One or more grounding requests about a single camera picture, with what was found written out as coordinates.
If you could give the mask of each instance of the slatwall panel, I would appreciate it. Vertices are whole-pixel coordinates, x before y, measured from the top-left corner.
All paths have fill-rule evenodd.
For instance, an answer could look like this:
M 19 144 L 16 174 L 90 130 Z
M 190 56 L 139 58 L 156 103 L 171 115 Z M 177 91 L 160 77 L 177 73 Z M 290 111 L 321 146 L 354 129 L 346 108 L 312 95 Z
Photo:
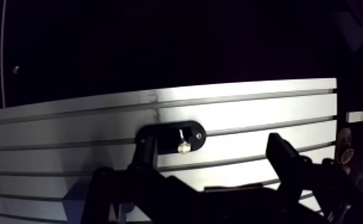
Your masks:
M 65 223 L 61 198 L 98 167 L 125 169 L 139 128 L 196 120 L 208 137 L 198 151 L 161 155 L 158 170 L 198 191 L 263 182 L 279 133 L 314 162 L 334 157 L 335 79 L 280 80 L 128 92 L 0 110 L 0 223 Z M 301 203 L 319 206 L 310 191 Z M 138 208 L 128 221 L 149 220 Z

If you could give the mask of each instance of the black plastic part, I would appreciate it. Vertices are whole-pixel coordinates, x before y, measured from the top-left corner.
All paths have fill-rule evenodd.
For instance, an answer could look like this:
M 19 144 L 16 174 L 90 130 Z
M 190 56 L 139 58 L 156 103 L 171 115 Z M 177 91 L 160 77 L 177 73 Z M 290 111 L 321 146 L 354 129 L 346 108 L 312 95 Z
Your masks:
M 182 142 L 180 130 L 184 140 L 191 144 L 191 151 L 200 149 L 206 140 L 204 127 L 198 122 L 178 122 L 160 125 L 149 125 L 141 128 L 136 136 L 136 144 L 145 142 L 149 136 L 156 137 L 158 155 L 178 153 L 177 147 Z

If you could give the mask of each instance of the horizontal groove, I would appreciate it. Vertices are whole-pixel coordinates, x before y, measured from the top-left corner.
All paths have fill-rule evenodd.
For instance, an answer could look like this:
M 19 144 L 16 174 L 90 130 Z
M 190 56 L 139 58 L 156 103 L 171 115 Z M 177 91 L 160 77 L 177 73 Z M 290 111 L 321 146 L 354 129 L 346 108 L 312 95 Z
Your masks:
M 0 147 L 0 151 L 50 150 L 58 148 L 66 149 L 66 148 L 98 147 L 106 145 L 128 145 L 128 144 L 134 144 L 134 138 L 89 141 L 89 142 L 71 142 L 71 143 L 59 143 L 59 144 L 43 144 L 43 145 L 17 145 L 17 146 Z
M 13 214 L 3 214 L 0 213 L 0 217 L 9 218 L 9 219 L 17 219 L 17 220 L 25 220 L 30 222 L 41 222 L 41 223 L 55 223 L 55 224 L 65 224 L 66 220 L 53 220 L 53 219 L 40 219 L 33 217 L 24 217 L 24 216 L 15 216 Z
M 273 179 L 269 181 L 260 182 L 262 186 L 266 187 L 267 185 L 280 183 L 279 179 Z M 302 195 L 300 200 L 313 197 L 312 193 Z M 12 195 L 12 194 L 2 194 L 0 193 L 0 198 L 9 198 L 9 199 L 17 199 L 17 200 L 27 200 L 27 201 L 49 201 L 49 202 L 61 202 L 62 198 L 53 198 L 53 197 L 35 197 L 35 196 L 24 196 L 24 195 Z
M 260 130 L 277 129 L 283 127 L 309 125 L 314 123 L 328 122 L 334 120 L 336 116 L 318 117 L 314 119 L 295 120 L 292 122 L 281 122 L 270 125 L 260 125 L 251 127 L 240 127 L 237 129 L 226 129 L 209 131 L 206 133 L 207 136 L 220 136 L 220 135 L 231 135 L 245 132 L 256 132 Z M 66 148 L 81 148 L 81 147 L 100 147 L 108 145 L 127 145 L 134 144 L 134 138 L 127 139 L 113 139 L 103 141 L 89 141 L 89 142 L 71 142 L 71 143 L 59 143 L 59 144 L 42 144 L 42 145 L 17 145 L 0 147 L 0 151 L 22 151 L 22 150 L 50 150 L 50 149 L 66 149 Z
M 313 193 L 309 193 L 309 194 L 301 195 L 301 197 L 299 197 L 299 199 L 303 200 L 303 199 L 311 198 L 313 196 L 314 196 Z
M 301 153 L 301 152 L 329 147 L 332 145 L 333 145 L 333 142 L 327 142 L 327 143 L 323 143 L 323 144 L 313 145 L 311 147 L 305 147 L 302 149 L 299 148 L 299 149 L 297 149 L 297 151 Z M 246 162 L 250 162 L 250 161 L 257 161 L 257 160 L 263 160 L 263 159 L 266 159 L 266 155 L 258 155 L 258 156 L 253 156 L 253 157 L 236 158 L 236 159 L 231 159 L 231 160 L 222 160 L 222 161 L 207 162 L 207 163 L 188 164 L 188 165 L 181 165 L 181 166 L 159 167 L 159 168 L 157 168 L 157 171 L 170 172 L 170 171 L 201 169 L 201 168 L 224 166 L 224 165 L 231 165 L 231 164 L 237 164 L 237 163 L 246 163 Z M 0 176 L 65 177 L 65 176 L 91 176 L 92 173 L 93 173 L 93 171 L 91 171 L 91 172 L 53 172 L 53 173 L 0 171 Z
M 235 102 L 235 101 L 247 101 L 255 99 L 274 99 L 283 97 L 302 97 L 310 95 L 324 95 L 332 94 L 332 89 L 315 89 L 309 91 L 292 91 L 292 92 L 277 92 L 270 94 L 252 94 L 252 95 L 241 95 L 241 96 L 230 96 L 230 97 L 216 97 L 216 98 L 205 98 L 205 99 L 189 99 L 189 100 L 179 100 L 170 102 L 158 102 L 150 104 L 139 104 L 139 105 L 127 105 L 121 107 L 106 107 L 106 108 L 96 108 L 90 110 L 81 111 L 69 111 L 54 114 L 44 114 L 35 115 L 28 117 L 16 117 L 9 119 L 0 120 L 0 125 L 10 124 L 10 123 L 20 123 L 20 122 L 31 122 L 35 120 L 48 120 L 48 119 L 59 119 L 65 117 L 77 117 L 77 116 L 88 116 L 94 114 L 104 114 L 104 113 L 117 113 L 126 111 L 138 111 L 138 110 L 151 110 L 158 108 L 168 108 L 168 107 L 181 107 L 190 105 L 204 105 L 213 104 L 221 102 Z
M 54 197 L 35 197 L 35 196 L 24 196 L 24 195 L 13 195 L 0 193 L 0 198 L 28 200 L 28 201 L 50 201 L 50 202 L 61 202 L 62 198 Z
M 0 171 L 0 176 L 30 176 L 45 178 L 60 178 L 66 176 L 85 177 L 92 176 L 93 172 L 8 172 Z
M 334 142 L 326 142 L 317 145 L 311 145 L 310 147 L 303 147 L 296 149 L 299 153 L 318 150 L 320 148 L 325 148 L 332 146 Z M 206 163 L 196 163 L 196 164 L 187 164 L 187 165 L 179 165 L 179 166 L 168 166 L 168 167 L 159 167 L 157 170 L 159 172 L 171 172 L 171 171 L 181 171 L 181 170 L 191 170 L 191 169 L 201 169 L 201 168 L 209 168 L 215 166 L 225 166 L 225 165 L 232 165 L 237 163 L 247 163 L 257 160 L 265 160 L 266 155 L 256 155 L 251 157 L 245 158 L 234 158 L 229 160 L 221 160 L 221 161 L 211 161 Z
M 230 134 L 237 134 L 237 133 L 245 133 L 245 132 L 257 132 L 259 130 L 269 130 L 269 129 L 277 129 L 283 127 L 291 127 L 291 126 L 298 126 L 298 125 L 309 125 L 313 123 L 321 123 L 321 122 L 328 122 L 331 120 L 335 120 L 337 116 L 327 116 L 327 117 L 317 117 L 311 119 L 303 119 L 303 120 L 294 120 L 290 122 L 279 122 L 267 125 L 258 125 L 258 126 L 250 126 L 250 127 L 239 127 L 233 129 L 223 129 L 223 130 L 212 130 L 207 131 L 207 136 L 218 136 L 218 135 L 230 135 Z

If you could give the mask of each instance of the bolt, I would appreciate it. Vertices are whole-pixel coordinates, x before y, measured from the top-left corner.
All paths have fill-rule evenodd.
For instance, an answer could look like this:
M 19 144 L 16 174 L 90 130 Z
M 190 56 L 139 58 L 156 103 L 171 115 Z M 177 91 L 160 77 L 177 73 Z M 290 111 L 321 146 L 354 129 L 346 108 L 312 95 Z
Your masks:
M 201 138 L 202 138 L 202 134 L 201 134 L 201 133 L 197 133 L 197 134 L 195 135 L 195 138 L 197 138 L 197 139 L 201 139 Z

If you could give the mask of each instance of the screw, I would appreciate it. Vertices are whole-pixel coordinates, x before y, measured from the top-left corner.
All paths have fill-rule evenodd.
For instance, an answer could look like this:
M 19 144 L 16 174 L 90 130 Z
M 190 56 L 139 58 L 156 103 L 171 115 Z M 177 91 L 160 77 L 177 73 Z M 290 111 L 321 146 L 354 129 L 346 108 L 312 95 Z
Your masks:
M 13 67 L 12 68 L 12 73 L 14 73 L 14 74 L 19 74 L 19 66 L 15 66 L 15 67 Z
M 195 135 L 195 138 L 197 138 L 197 139 L 201 139 L 201 138 L 202 138 L 201 133 L 197 133 L 197 134 Z
M 177 151 L 181 154 L 186 154 L 189 153 L 191 151 L 191 144 L 189 144 L 186 141 L 183 141 L 179 147 L 177 147 Z

